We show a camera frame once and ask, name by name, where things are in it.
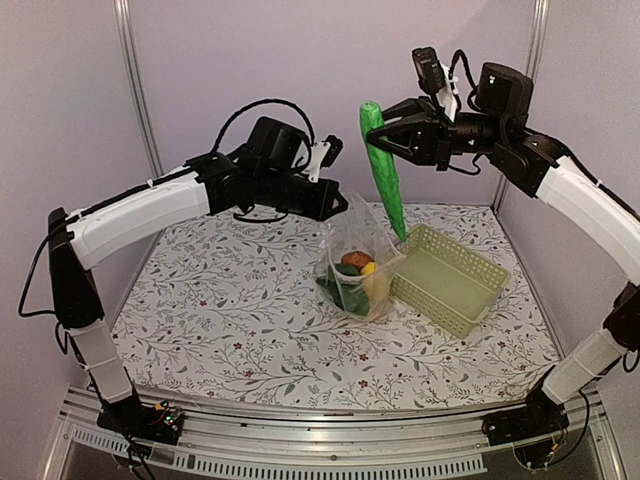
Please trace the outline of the green cucumber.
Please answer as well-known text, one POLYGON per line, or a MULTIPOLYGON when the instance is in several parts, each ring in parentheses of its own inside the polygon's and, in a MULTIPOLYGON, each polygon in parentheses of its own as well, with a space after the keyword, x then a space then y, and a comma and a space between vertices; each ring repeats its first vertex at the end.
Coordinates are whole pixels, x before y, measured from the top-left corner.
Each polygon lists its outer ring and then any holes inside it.
POLYGON ((359 107, 359 126, 365 144, 374 183, 384 206, 391 228, 401 242, 407 240, 404 209, 399 188, 399 177, 393 156, 374 146, 367 135, 384 126, 380 106, 371 101, 359 107))

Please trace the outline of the brown potato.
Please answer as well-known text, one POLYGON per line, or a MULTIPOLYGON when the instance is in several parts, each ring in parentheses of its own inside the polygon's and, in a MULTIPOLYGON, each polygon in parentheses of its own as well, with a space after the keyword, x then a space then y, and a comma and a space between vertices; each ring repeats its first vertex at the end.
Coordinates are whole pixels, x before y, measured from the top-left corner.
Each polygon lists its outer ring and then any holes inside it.
POLYGON ((343 264, 354 266, 358 270, 361 270, 364 265, 373 261, 374 259, 369 254, 359 250, 348 252, 341 257, 343 264))

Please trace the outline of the clear zip top bag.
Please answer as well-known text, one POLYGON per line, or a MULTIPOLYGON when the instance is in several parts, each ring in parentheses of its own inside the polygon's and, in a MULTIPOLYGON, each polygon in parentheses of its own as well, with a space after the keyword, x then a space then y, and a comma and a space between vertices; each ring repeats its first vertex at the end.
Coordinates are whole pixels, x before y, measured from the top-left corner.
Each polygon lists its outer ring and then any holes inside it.
POLYGON ((390 287, 404 256, 373 208, 357 193, 343 194, 347 210, 321 225, 320 257, 313 267, 319 298, 358 321, 383 316, 390 287))

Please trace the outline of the green white bok choy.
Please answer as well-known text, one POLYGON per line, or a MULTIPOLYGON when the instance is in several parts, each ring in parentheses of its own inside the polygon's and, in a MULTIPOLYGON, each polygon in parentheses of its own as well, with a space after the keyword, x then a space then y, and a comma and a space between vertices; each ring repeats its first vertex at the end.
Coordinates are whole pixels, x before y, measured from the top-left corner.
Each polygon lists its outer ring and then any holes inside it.
POLYGON ((359 277, 359 270, 352 265, 336 263, 324 275, 315 279, 322 293, 333 305, 347 314, 366 317, 370 312, 369 297, 360 281, 346 281, 338 277, 359 277))

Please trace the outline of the yellow round lemon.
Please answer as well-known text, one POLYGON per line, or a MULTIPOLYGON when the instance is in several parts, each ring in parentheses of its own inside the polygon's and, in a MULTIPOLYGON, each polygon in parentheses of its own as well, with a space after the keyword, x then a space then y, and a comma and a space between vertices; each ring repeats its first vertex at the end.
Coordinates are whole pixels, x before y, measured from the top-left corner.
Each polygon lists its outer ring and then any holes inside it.
POLYGON ((369 262, 361 268, 360 274, 363 276, 370 275, 374 273, 376 269, 377 269, 377 264, 375 262, 369 262))

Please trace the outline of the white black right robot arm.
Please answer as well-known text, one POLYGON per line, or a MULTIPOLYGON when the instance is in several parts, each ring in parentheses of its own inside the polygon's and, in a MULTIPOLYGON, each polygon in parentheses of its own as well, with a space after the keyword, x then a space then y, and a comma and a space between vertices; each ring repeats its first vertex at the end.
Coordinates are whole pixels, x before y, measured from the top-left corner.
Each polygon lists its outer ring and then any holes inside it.
POLYGON ((560 140, 528 127, 533 81, 486 62, 471 80, 463 111, 452 66, 430 48, 412 53, 422 91, 382 112, 366 145, 417 166, 451 169, 455 155, 486 157, 520 191, 556 210, 584 232, 622 270, 628 283, 602 327, 553 367, 528 394, 517 427, 537 436, 552 424, 556 406, 639 349, 639 216, 615 196, 560 140))

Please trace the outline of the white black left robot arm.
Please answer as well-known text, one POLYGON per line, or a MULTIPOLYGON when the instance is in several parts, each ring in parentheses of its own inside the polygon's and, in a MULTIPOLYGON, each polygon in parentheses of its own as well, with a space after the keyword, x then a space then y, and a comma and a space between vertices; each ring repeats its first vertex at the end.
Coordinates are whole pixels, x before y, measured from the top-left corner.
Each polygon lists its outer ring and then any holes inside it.
POLYGON ((71 214, 49 216, 49 272, 54 314, 79 351, 111 419, 128 434, 148 426, 105 325, 91 271, 121 249, 172 225, 256 206, 324 221, 348 203, 338 182, 323 179, 343 148, 330 135, 314 141, 269 117, 257 120, 248 140, 230 154, 205 153, 158 179, 71 214))

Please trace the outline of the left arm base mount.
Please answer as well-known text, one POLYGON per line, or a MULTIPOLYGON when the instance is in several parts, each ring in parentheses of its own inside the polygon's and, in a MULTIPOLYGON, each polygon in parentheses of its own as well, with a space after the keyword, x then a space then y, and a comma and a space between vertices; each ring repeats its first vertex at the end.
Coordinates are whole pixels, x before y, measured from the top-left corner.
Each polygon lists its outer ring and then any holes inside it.
POLYGON ((171 407, 167 401, 145 405, 134 394, 115 403, 104 402, 97 425, 126 438, 177 445, 184 420, 181 408, 171 407))

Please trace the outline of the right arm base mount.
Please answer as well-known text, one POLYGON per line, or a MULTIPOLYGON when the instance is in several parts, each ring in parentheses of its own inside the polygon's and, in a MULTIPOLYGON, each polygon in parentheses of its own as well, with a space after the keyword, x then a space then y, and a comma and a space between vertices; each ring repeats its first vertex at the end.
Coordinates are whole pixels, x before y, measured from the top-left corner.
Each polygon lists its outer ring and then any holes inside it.
POLYGON ((552 463, 568 427, 569 419, 563 404, 527 400, 519 408, 486 415, 481 431, 490 446, 510 444, 521 466, 538 470, 552 463))

